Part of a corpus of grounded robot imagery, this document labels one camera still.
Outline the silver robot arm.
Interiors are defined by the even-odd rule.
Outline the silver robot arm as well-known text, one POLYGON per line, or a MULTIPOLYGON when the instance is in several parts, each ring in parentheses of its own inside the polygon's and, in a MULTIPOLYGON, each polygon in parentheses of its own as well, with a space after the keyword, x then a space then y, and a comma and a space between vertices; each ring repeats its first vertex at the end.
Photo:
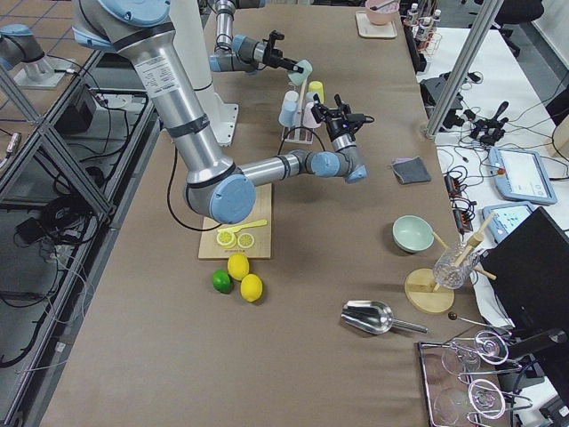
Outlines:
POLYGON ((265 1, 220 0, 213 4, 216 15, 216 39, 214 54, 209 57, 213 72, 244 71, 252 73, 263 66, 285 69, 292 76, 301 76, 309 71, 307 65, 285 58, 276 48, 276 41, 285 35, 273 30, 261 41, 244 35, 233 34, 234 17, 237 10, 262 8, 265 1))
POLYGON ((238 166, 218 143, 196 91, 174 48, 176 30, 168 1, 75 1, 75 40, 93 50, 115 52, 133 65, 175 147, 188 168, 184 197, 196 213, 219 223, 243 221, 260 185, 301 173, 366 178, 355 134, 371 118, 337 98, 336 109, 313 107, 333 145, 331 151, 293 150, 238 166))

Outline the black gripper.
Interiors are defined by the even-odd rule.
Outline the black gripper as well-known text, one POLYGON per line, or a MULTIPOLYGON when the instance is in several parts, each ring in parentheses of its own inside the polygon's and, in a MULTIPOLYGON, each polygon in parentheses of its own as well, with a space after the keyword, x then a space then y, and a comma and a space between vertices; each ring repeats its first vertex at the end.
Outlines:
POLYGON ((283 33, 272 30, 268 35, 268 39, 263 40, 265 49, 261 62, 271 68, 286 69, 289 73, 302 73, 304 68, 299 62, 286 59, 283 56, 283 52, 275 47, 276 41, 284 39, 285 35, 283 33))
POLYGON ((311 112, 317 124, 325 123, 326 131, 330 139, 336 139, 342 135, 355 138, 355 133, 365 124, 374 122, 374 118, 361 113, 351 113, 348 103, 336 93, 334 101, 337 106, 337 117, 329 116, 329 109, 322 103, 314 102, 311 112))

